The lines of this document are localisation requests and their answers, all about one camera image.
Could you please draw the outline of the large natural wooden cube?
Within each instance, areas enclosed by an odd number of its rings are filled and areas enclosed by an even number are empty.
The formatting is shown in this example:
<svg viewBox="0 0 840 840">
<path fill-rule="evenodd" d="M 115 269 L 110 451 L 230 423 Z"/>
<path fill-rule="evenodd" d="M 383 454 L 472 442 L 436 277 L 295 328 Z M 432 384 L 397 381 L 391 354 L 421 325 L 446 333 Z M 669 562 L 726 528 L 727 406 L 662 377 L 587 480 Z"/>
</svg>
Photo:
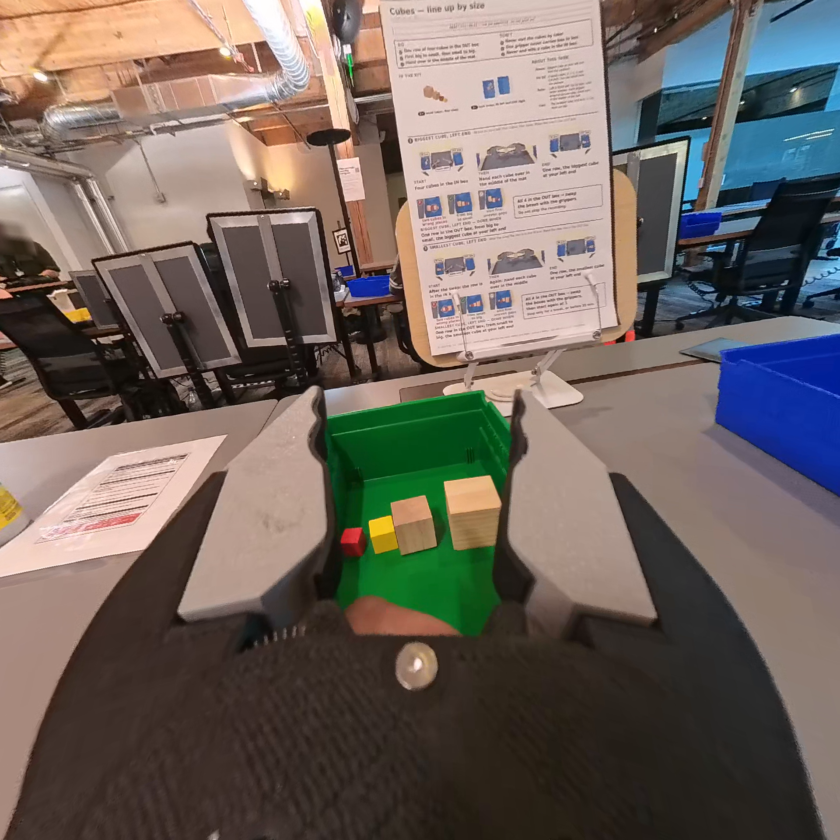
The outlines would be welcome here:
<svg viewBox="0 0 840 840">
<path fill-rule="evenodd" d="M 454 550 L 495 546 L 501 499 L 490 475 L 444 482 L 448 529 Z"/>
</svg>

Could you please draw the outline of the medium natural wooden cube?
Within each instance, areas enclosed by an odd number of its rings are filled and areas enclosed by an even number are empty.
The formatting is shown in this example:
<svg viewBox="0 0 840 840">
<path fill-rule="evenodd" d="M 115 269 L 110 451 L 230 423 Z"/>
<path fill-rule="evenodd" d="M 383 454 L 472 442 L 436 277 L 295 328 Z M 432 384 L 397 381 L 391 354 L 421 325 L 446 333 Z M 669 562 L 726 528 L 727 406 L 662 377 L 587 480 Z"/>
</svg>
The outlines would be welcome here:
<svg viewBox="0 0 840 840">
<path fill-rule="evenodd" d="M 438 546 L 433 513 L 425 495 L 395 500 L 391 511 L 397 547 L 402 556 Z"/>
</svg>

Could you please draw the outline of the black office chair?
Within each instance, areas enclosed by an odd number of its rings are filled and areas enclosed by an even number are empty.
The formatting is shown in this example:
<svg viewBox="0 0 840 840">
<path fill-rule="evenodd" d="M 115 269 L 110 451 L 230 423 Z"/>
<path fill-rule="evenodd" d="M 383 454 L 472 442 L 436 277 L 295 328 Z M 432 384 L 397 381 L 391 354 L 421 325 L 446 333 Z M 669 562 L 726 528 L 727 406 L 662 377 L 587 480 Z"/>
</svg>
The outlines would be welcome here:
<svg viewBox="0 0 840 840">
<path fill-rule="evenodd" d="M 116 418 L 112 411 L 86 417 L 79 401 L 117 396 L 127 405 L 139 376 L 131 363 L 87 336 L 47 297 L 25 293 L 1 300 L 1 331 L 34 368 L 45 393 L 78 430 Z"/>
<path fill-rule="evenodd" d="M 729 241 L 723 251 L 702 252 L 707 263 L 687 269 L 685 277 L 711 286 L 716 302 L 709 309 L 678 318 L 675 330 L 706 317 L 710 317 L 707 328 L 711 329 L 786 314 L 816 255 L 823 218 L 838 187 L 837 173 L 784 182 L 751 231 Z"/>
</svg>

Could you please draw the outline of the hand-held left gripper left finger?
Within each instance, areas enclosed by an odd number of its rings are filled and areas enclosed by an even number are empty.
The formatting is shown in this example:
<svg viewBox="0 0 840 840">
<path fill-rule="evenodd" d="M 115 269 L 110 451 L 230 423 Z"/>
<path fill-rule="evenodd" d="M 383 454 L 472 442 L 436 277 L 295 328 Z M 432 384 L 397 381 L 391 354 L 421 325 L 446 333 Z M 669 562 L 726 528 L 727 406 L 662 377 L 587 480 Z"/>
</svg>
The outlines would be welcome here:
<svg viewBox="0 0 840 840">
<path fill-rule="evenodd" d="M 325 408 L 308 388 L 227 465 L 178 606 L 185 622 L 295 624 L 317 600 L 335 536 Z"/>
</svg>

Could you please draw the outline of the blue plastic bin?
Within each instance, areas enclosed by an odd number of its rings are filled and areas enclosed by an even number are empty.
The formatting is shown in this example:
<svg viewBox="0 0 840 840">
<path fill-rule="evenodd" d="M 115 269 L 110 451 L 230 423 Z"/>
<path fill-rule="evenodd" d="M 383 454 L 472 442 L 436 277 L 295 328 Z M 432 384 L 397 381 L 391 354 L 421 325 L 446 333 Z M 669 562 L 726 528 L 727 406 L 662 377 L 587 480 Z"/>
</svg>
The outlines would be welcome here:
<svg viewBox="0 0 840 840">
<path fill-rule="evenodd" d="M 838 495 L 838 334 L 722 351 L 715 421 Z"/>
</svg>

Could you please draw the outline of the green plastic bin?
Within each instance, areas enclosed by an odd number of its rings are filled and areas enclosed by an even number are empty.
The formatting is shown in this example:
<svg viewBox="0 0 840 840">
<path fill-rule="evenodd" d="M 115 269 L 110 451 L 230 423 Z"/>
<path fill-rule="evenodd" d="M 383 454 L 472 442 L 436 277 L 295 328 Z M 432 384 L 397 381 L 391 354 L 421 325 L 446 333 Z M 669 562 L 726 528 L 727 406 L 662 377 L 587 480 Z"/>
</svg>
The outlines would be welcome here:
<svg viewBox="0 0 840 840">
<path fill-rule="evenodd" d="M 511 433 L 498 409 L 470 392 L 331 416 L 326 444 L 338 537 L 362 529 L 367 540 L 360 557 L 343 559 L 339 604 L 375 595 L 479 634 L 500 600 L 492 580 L 496 537 L 489 546 L 454 546 L 445 484 L 488 478 L 502 497 Z M 371 523 L 416 497 L 427 500 L 436 545 L 376 552 Z"/>
</svg>

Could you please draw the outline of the black floor lamp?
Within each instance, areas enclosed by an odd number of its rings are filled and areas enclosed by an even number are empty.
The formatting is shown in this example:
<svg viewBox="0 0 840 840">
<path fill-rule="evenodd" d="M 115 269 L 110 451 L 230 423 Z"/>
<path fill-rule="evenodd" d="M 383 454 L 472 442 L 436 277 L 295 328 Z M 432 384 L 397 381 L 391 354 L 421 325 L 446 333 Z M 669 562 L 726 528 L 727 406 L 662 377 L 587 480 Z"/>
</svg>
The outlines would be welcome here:
<svg viewBox="0 0 840 840">
<path fill-rule="evenodd" d="M 335 148 L 338 145 L 343 144 L 344 142 L 351 139 L 351 132 L 347 129 L 336 129 L 336 128 L 329 128 L 329 129 L 321 129 L 318 131 L 311 132 L 307 136 L 307 143 L 310 146 L 317 147 L 317 148 L 326 148 L 329 152 L 329 158 L 331 161 L 332 166 L 332 174 L 333 180 L 335 181 L 335 185 L 337 188 L 337 193 L 339 196 L 339 204 L 341 207 L 342 218 L 344 222 L 344 226 L 346 228 L 346 232 L 348 235 L 348 240 L 350 244 L 350 255 L 352 259 L 353 270 L 358 276 L 360 274 L 360 261 L 356 252 L 356 247 L 354 243 L 354 235 L 352 230 L 352 225 L 350 221 L 350 215 L 348 211 L 347 204 L 344 200 L 343 196 L 343 188 L 340 179 L 340 171 L 338 167 L 338 160 L 337 155 L 335 152 Z"/>
</svg>

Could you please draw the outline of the laminated paper sheet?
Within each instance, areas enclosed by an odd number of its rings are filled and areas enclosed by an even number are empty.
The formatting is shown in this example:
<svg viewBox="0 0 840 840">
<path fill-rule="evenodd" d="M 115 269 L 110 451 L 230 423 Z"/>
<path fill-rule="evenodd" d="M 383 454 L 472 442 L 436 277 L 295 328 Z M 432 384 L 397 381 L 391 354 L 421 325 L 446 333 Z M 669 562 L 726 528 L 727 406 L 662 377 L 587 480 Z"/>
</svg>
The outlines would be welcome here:
<svg viewBox="0 0 840 840">
<path fill-rule="evenodd" d="M 226 435 L 110 456 L 1 549 L 1 579 L 146 549 Z"/>
</svg>

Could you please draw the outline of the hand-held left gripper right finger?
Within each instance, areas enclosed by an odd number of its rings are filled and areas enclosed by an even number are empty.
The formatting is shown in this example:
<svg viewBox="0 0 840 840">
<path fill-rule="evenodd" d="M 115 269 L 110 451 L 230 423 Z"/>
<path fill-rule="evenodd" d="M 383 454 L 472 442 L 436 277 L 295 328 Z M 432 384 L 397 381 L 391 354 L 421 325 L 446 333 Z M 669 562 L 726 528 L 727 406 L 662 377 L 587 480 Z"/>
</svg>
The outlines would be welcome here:
<svg viewBox="0 0 840 840">
<path fill-rule="evenodd" d="M 529 392 L 517 392 L 492 568 L 531 634 L 569 637 L 583 617 L 658 619 L 608 469 Z"/>
</svg>

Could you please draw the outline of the diagonal support beam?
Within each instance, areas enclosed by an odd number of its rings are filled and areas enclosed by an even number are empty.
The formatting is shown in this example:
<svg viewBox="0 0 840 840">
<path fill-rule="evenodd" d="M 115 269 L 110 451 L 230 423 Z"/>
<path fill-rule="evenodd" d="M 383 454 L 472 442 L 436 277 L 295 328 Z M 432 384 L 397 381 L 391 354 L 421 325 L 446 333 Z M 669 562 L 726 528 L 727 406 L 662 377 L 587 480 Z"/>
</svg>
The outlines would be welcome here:
<svg viewBox="0 0 840 840">
<path fill-rule="evenodd" d="M 763 5 L 764 1 L 732 3 L 728 46 L 695 201 L 697 211 L 704 212 L 718 204 L 732 135 L 739 114 L 744 80 Z"/>
</svg>

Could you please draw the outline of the wipes canister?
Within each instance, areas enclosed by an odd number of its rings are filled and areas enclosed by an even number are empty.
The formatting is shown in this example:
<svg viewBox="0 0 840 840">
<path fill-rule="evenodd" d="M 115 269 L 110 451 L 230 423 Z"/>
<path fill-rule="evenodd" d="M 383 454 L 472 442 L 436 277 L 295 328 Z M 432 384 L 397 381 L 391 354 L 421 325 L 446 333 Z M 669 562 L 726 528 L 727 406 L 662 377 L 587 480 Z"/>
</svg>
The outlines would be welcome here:
<svg viewBox="0 0 840 840">
<path fill-rule="evenodd" d="M 1 485 L 0 497 L 0 545 L 3 547 L 25 531 L 33 520 L 15 495 L 4 485 Z"/>
</svg>

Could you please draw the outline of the silver ventilation duct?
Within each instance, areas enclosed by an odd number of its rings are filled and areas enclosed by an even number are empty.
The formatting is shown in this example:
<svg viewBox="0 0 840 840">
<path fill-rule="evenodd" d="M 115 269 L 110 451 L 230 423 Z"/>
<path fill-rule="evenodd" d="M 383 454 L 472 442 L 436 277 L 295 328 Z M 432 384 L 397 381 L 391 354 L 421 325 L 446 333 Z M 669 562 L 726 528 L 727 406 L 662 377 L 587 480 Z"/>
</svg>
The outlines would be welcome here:
<svg viewBox="0 0 840 840">
<path fill-rule="evenodd" d="M 244 2 L 278 69 L 207 74 L 141 83 L 110 91 L 99 101 L 69 102 L 45 110 L 39 130 L 48 141 L 69 140 L 83 130 L 111 126 L 149 128 L 183 120 L 227 117 L 276 106 L 308 89 L 309 63 L 281 2 Z"/>
</svg>

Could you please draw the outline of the wooden-top standing desk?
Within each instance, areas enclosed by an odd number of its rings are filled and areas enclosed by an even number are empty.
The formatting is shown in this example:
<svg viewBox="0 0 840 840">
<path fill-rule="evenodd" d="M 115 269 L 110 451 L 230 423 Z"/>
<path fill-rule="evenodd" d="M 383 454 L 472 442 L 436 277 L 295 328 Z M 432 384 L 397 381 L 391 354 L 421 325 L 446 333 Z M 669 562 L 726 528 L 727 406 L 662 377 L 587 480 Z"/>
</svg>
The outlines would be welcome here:
<svg viewBox="0 0 840 840">
<path fill-rule="evenodd" d="M 681 215 L 683 219 L 702 216 L 704 214 L 718 214 L 719 225 L 716 230 L 707 235 L 699 237 L 679 236 L 675 246 L 675 255 L 686 251 L 704 251 L 709 247 L 717 247 L 720 244 L 728 246 L 729 243 L 738 243 L 749 239 L 753 230 L 764 215 L 769 201 L 756 201 L 726 205 L 709 211 L 686 212 Z M 839 219 L 839 196 L 834 196 L 829 203 L 822 220 L 818 223 L 815 232 L 806 240 L 806 251 L 813 256 L 819 251 L 823 241 L 823 232 L 826 227 L 838 224 Z"/>
<path fill-rule="evenodd" d="M 362 332 L 364 336 L 364 346 L 367 350 L 367 357 L 371 367 L 371 380 L 378 382 L 382 378 L 382 368 L 376 357 L 375 342 L 372 338 L 371 321 L 366 314 L 368 308 L 373 308 L 375 312 L 379 307 L 392 304 L 401 304 L 402 301 L 391 294 L 379 297 L 353 297 L 349 292 L 344 298 L 335 304 L 337 310 L 342 309 L 358 309 L 362 314 Z"/>
</svg>

